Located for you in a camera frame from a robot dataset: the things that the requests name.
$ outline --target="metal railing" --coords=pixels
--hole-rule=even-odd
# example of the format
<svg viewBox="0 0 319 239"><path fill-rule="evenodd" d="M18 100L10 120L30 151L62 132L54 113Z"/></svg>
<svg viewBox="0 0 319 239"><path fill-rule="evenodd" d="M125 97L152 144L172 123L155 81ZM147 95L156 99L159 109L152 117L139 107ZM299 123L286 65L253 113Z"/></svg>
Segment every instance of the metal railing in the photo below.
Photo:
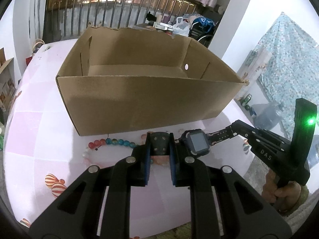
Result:
<svg viewBox="0 0 319 239"><path fill-rule="evenodd" d="M133 27L147 22L148 12L162 14L162 22L168 23L198 9L189 0L47 0L43 39L77 38L89 26Z"/></svg>

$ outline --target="screw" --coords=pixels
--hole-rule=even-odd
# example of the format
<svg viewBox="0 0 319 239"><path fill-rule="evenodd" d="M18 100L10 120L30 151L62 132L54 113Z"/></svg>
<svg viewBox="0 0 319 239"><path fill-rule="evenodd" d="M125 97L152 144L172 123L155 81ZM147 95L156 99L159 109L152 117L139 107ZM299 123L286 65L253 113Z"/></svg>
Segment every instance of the screw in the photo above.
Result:
<svg viewBox="0 0 319 239"><path fill-rule="evenodd" d="M90 167L89 167L89 172L90 173L95 173L95 172L97 172L98 171L98 167L96 166L96 165L91 165Z"/></svg>
<svg viewBox="0 0 319 239"><path fill-rule="evenodd" d="M126 162L127 162L128 164L135 163L135 161L136 161L136 159L135 159L134 156L129 156L129 157L126 158Z"/></svg>
<svg viewBox="0 0 319 239"><path fill-rule="evenodd" d="M185 157L185 162L188 164L192 164L193 162L195 162L195 159L191 156L187 156Z"/></svg>
<svg viewBox="0 0 319 239"><path fill-rule="evenodd" d="M224 173L231 173L232 172L232 168L230 166L224 166L223 167L223 172Z"/></svg>

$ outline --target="cardboard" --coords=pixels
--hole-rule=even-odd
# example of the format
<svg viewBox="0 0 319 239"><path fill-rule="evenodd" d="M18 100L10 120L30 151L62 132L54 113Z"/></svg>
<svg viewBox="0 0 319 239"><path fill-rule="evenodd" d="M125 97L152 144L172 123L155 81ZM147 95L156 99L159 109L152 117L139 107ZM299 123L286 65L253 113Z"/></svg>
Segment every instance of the cardboard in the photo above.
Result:
<svg viewBox="0 0 319 239"><path fill-rule="evenodd" d="M194 39L105 27L83 33L56 82L81 136L213 118L242 87L236 73Z"/></svg>
<svg viewBox="0 0 319 239"><path fill-rule="evenodd" d="M8 110L9 103L16 90L8 66L13 64L13 58L6 60L4 49L0 49L0 108L3 112Z"/></svg>

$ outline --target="red bead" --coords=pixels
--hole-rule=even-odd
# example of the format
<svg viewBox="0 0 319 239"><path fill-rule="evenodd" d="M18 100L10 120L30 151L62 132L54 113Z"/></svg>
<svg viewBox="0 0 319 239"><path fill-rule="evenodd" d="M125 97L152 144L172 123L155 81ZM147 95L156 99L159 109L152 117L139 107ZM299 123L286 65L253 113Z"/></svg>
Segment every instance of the red bead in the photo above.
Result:
<svg viewBox="0 0 319 239"><path fill-rule="evenodd" d="M102 145L100 140L95 140L94 144L95 144L96 147L100 147Z"/></svg>
<svg viewBox="0 0 319 239"><path fill-rule="evenodd" d="M94 148L95 148L95 144L92 143L92 142L90 142L90 143L89 143L89 148L90 148L90 149L94 149Z"/></svg>

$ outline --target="pink tablecloth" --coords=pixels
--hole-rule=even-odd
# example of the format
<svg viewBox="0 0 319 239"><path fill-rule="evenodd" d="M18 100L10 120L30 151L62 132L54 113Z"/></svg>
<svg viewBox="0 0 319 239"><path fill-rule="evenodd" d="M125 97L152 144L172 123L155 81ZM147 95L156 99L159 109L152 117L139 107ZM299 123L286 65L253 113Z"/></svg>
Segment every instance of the pink tablecloth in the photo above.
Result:
<svg viewBox="0 0 319 239"><path fill-rule="evenodd" d="M82 157L87 144L107 138L77 135L55 83L56 73L75 41L41 47L23 75L16 94L22 92L9 115L4 148L5 180L14 215L26 224L32 223L55 199L52 189L45 184L46 175L65 180L67 187L87 168ZM249 123L232 101L215 119L151 131L169 131L179 137L180 129L213 132L237 119ZM147 131L110 134L110 137L140 143L141 135ZM244 175L254 156L251 152L244 153L243 142L243 138L236 137L217 144L202 160L213 167L230 165ZM90 161L106 167L130 154L129 148L104 146L91 154ZM131 236L145 237L177 227L190 221L189 190L173 187L168 165L152 165L149 185L132 188L130 214Z"/></svg>

